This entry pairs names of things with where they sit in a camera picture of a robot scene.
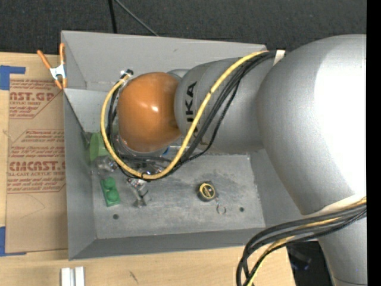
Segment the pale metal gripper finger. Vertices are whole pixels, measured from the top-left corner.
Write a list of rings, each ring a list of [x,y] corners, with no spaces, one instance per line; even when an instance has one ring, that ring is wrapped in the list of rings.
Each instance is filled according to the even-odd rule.
[[[140,184],[139,180],[127,178],[127,184],[129,185],[129,188],[135,196],[134,206],[143,207],[143,191],[142,185]]]
[[[149,194],[149,189],[145,186],[142,186],[139,191],[140,203],[141,205],[148,205],[151,201],[151,196]]]

